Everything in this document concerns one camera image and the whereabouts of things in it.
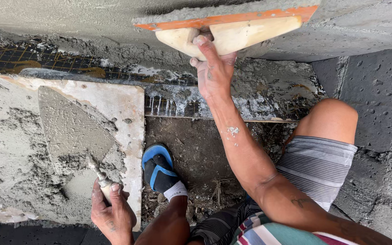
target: hand tattoo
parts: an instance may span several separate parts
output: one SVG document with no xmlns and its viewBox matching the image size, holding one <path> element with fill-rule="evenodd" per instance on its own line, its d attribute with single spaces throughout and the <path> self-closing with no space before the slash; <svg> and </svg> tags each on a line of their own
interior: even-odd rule
<svg viewBox="0 0 392 245">
<path fill-rule="evenodd" d="M 106 225 L 108 226 L 108 228 L 110 229 L 111 232 L 116 230 L 116 227 L 114 226 L 114 222 L 113 221 L 107 222 Z"/>
</svg>

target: striped shorts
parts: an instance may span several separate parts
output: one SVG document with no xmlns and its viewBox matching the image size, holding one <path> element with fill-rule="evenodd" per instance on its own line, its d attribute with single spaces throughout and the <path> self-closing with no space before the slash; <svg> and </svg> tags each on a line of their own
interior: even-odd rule
<svg viewBox="0 0 392 245">
<path fill-rule="evenodd" d="M 276 169 L 328 211 L 344 183 L 356 150 L 356 146 L 336 140 L 295 136 L 285 146 Z M 258 212 L 261 212 L 258 204 L 247 198 L 199 223 L 191 232 L 190 241 L 228 245 L 238 226 Z"/>
</svg>

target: dirt ground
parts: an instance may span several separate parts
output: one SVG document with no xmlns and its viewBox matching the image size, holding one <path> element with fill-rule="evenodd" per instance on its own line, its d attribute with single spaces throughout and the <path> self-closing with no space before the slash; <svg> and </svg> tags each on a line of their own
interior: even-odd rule
<svg viewBox="0 0 392 245">
<path fill-rule="evenodd" d="M 191 226 L 244 199 L 246 193 L 229 167 L 214 120 L 146 117 L 145 121 L 146 147 L 163 143 L 169 148 L 175 170 L 189 191 L 187 219 Z M 247 125 L 275 162 L 296 127 L 287 123 Z M 152 191 L 145 181 L 143 185 L 142 227 L 145 227 L 166 208 L 167 200 Z"/>
</svg>

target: leg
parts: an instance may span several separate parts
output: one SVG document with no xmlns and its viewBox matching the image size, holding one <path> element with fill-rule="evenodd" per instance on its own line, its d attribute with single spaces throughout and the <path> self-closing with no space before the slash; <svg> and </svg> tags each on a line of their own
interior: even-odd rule
<svg viewBox="0 0 392 245">
<path fill-rule="evenodd" d="M 184 245 L 190 236 L 186 219 L 187 190 L 173 172 L 173 160 L 162 144 L 146 149 L 142 158 L 145 181 L 169 200 L 167 208 L 140 234 L 135 244 Z"/>
<path fill-rule="evenodd" d="M 358 114 L 337 99 L 324 99 L 290 136 L 276 168 L 325 210 L 338 195 L 357 147 Z"/>
<path fill-rule="evenodd" d="M 311 108 L 286 144 L 299 135 L 354 144 L 357 122 L 358 113 L 355 109 L 338 99 L 326 98 Z"/>
<path fill-rule="evenodd" d="M 173 197 L 166 210 L 146 227 L 135 244 L 184 245 L 190 236 L 186 211 L 187 196 Z"/>
</svg>

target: person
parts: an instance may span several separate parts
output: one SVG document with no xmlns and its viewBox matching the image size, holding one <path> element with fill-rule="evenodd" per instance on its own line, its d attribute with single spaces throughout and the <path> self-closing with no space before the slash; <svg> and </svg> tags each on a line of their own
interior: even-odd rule
<svg viewBox="0 0 392 245">
<path fill-rule="evenodd" d="M 199 223 L 190 232 L 188 196 L 173 172 L 164 145 L 146 149 L 145 181 L 169 200 L 167 208 L 140 234 L 136 244 L 392 244 L 388 237 L 328 213 L 351 166 L 358 114 L 337 100 L 314 105 L 286 142 L 277 165 L 252 138 L 230 91 L 236 53 L 219 56 L 209 37 L 193 40 L 207 61 L 191 58 L 199 91 L 210 107 L 226 157 L 248 197 Z M 91 219 L 113 245 L 133 244 L 135 216 L 122 185 L 111 187 L 111 207 L 104 203 L 97 181 Z"/>
</svg>

